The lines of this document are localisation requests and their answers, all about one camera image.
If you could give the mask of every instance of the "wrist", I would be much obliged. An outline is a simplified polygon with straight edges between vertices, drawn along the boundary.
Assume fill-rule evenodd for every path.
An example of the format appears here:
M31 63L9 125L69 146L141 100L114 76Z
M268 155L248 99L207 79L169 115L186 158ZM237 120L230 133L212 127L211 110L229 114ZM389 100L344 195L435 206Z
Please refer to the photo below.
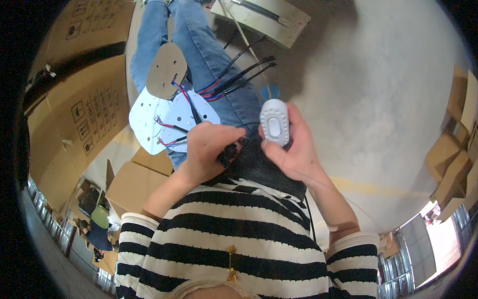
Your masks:
M194 178L192 171L189 171L189 168L186 166L187 161L184 161L176 171L170 176L170 178L177 183L187 189L188 192L192 189L196 188L197 186L201 185L202 182L199 182L197 179Z

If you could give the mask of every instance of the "blue jeans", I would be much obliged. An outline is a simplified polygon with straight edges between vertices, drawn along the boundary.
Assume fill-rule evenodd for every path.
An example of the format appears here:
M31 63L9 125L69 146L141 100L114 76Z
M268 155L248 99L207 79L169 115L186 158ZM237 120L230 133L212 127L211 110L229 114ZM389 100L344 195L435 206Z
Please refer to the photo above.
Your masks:
M208 27L200 0L174 0L169 6L162 0L148 0L138 32L138 47L131 60L131 76L138 92L146 86L146 76L159 47L168 41L170 12L174 21L172 41L183 52L195 90L214 82L231 62ZM232 65L219 84L240 71ZM245 128L246 136L251 137L257 133L263 102L252 84L248 84L209 104L220 117L221 124ZM169 148L166 151L175 170L186 160L186 153Z

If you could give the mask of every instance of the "person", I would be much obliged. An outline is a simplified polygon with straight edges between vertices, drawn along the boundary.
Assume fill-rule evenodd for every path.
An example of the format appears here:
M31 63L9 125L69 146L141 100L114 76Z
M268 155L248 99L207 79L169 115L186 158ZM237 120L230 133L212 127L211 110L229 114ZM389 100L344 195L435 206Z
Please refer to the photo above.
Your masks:
M80 220L78 226L81 232L85 234L88 242L95 247L95 258L103 258L105 251L119 250L117 244L112 245L108 240L108 229L100 227L92 220L90 220L90 223L86 220Z
M230 62L200 1L148 0L131 61L138 91L167 41L170 13L195 90ZM360 231L297 107L287 104L292 141L284 150L263 139L253 86L210 104L221 124L191 129L186 154L167 149L175 171L141 214L122 216L118 298L375 298L379 238ZM217 156L229 144L238 153L224 170ZM306 188L330 231L326 253L311 238Z

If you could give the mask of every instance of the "blue object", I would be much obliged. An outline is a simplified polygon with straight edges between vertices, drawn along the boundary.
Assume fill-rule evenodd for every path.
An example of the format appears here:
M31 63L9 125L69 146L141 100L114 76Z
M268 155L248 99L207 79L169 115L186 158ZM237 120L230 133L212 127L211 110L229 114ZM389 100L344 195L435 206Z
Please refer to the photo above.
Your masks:
M281 92L280 92L279 87L277 85L269 84L269 89L271 90L271 98L269 98L269 93L267 91L267 85L264 85L261 89L261 94L266 100L280 99L281 98Z
M173 42L183 52L194 90L214 82L231 62L231 58L216 41L202 12L201 0L173 0L169 6L162 0L148 0L138 32L138 47L131 60L131 77L139 92L146 86L149 68L159 47L168 41L167 22L173 15ZM241 70L233 64L223 77L228 80ZM221 119L221 124L246 129L246 136L257 134L263 99L252 84L209 102ZM186 153L166 148L176 170L186 160Z
M102 228L94 221L90 221L90 225L90 231L85 234L88 242L100 250L113 250L111 242L108 240L108 228Z

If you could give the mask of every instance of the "striped sweater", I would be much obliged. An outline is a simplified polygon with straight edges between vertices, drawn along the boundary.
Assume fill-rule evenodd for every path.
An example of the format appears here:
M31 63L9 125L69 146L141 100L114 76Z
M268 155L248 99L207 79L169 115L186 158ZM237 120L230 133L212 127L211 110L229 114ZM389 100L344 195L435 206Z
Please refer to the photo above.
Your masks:
M303 201L245 180L197 187L160 223L125 213L117 296L181 298L195 281L234 283L232 267L249 298L375 298L378 236L353 233L324 254L308 216Z

